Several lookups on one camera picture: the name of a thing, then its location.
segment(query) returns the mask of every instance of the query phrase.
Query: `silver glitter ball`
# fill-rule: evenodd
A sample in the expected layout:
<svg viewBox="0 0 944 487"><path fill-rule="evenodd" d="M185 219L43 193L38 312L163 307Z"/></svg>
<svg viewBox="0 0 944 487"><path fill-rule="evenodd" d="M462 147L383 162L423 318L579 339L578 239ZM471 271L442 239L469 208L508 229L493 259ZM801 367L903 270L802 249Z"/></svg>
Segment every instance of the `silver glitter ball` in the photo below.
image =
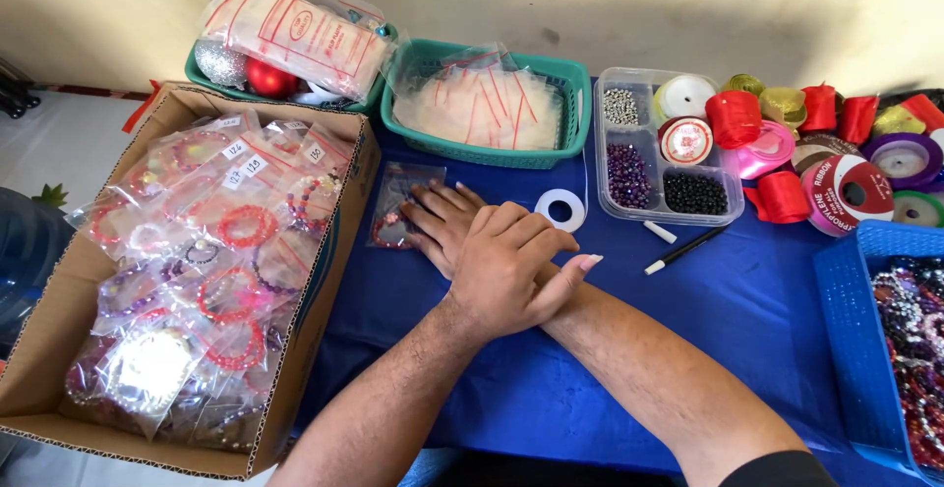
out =
<svg viewBox="0 0 944 487"><path fill-rule="evenodd" d="M210 82L242 88L246 55L223 46L220 41L200 39L194 48L196 65Z"/></svg>

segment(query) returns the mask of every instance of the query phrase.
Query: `forearm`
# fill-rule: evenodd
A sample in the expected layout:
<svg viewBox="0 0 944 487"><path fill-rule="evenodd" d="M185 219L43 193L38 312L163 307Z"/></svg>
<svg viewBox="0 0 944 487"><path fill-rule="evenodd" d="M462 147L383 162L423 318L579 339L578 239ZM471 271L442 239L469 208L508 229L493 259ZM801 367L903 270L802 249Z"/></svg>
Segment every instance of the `forearm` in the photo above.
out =
<svg viewBox="0 0 944 487"><path fill-rule="evenodd" d="M344 388L302 434L270 485L395 485L481 348L445 303Z"/></svg>
<svg viewBox="0 0 944 487"><path fill-rule="evenodd" d="M543 270L539 283L555 272ZM784 420L720 364L589 284L542 326L669 447L691 485L717 485L772 452L806 450Z"/></svg>

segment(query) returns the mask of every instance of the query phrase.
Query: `white wall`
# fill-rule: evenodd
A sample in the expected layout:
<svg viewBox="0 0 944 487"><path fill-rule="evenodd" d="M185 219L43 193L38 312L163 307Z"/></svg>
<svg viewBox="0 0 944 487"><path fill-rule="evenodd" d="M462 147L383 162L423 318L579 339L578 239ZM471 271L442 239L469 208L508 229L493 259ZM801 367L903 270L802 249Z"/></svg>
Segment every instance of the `white wall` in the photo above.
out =
<svg viewBox="0 0 944 487"><path fill-rule="evenodd" d="M0 0L0 57L36 79L183 79L207 0ZM944 86L944 0L370 0L410 35L612 66L824 80L845 95Z"/></svg>

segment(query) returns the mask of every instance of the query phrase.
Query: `fingernail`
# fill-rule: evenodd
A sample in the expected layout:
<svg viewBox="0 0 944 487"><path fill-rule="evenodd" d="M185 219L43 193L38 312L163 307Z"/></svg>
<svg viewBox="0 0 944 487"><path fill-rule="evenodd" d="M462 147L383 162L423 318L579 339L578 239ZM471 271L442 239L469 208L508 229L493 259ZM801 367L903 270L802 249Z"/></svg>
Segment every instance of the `fingernail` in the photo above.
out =
<svg viewBox="0 0 944 487"><path fill-rule="evenodd" d="M581 262L581 269L584 270L584 272L589 272L590 268L596 266L601 260L603 260L603 255L591 255Z"/></svg>

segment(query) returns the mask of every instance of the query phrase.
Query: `red christmas ball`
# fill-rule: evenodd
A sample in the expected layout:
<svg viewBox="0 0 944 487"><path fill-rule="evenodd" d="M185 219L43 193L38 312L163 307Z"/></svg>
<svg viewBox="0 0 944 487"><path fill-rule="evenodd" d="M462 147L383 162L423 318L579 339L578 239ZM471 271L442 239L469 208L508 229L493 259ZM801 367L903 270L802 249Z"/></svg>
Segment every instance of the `red christmas ball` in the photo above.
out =
<svg viewBox="0 0 944 487"><path fill-rule="evenodd" d="M283 100L298 90L294 74L279 71L254 57L245 60L245 77L256 94L273 100Z"/></svg>

